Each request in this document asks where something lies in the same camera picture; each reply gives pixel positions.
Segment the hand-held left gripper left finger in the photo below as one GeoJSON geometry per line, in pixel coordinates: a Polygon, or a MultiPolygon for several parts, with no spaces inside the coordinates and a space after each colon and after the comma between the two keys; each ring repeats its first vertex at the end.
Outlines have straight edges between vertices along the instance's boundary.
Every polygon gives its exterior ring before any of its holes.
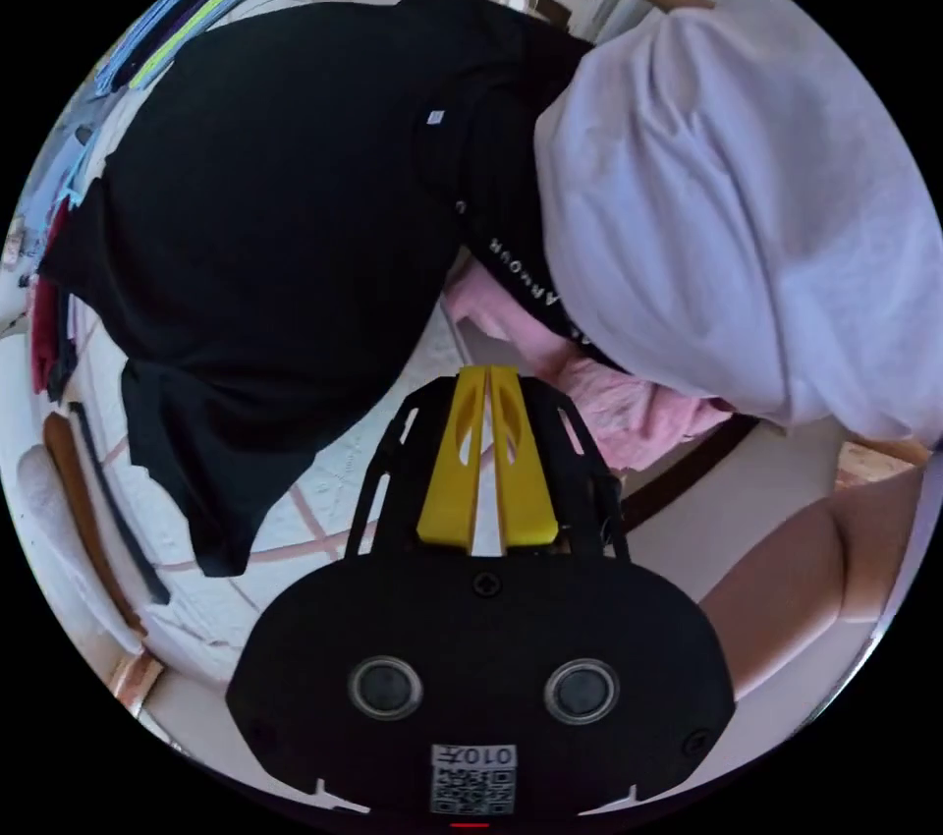
{"type": "Polygon", "coordinates": [[[452,389],[416,534],[426,546],[471,549],[487,389],[486,368],[461,369],[452,389]]]}

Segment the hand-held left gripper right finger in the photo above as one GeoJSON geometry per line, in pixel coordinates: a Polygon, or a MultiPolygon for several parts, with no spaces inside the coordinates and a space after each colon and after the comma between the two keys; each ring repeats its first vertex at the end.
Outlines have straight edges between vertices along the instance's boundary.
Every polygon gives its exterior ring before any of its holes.
{"type": "Polygon", "coordinates": [[[498,524],[504,545],[551,545],[559,527],[516,370],[489,368],[498,524]]]}

